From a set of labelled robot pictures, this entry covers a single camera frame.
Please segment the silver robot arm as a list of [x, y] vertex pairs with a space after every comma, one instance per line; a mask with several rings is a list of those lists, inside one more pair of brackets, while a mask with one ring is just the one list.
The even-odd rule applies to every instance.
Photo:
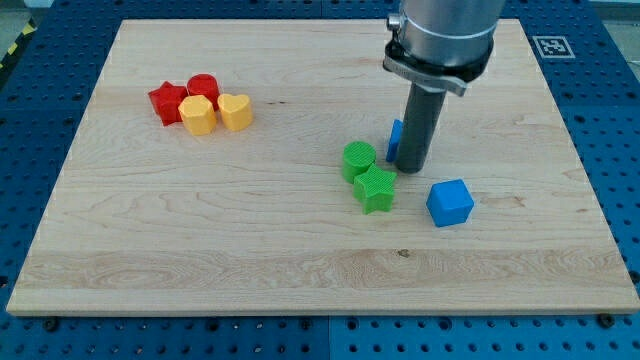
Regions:
[[485, 70], [504, 0], [402, 0], [383, 68], [428, 92], [464, 95]]

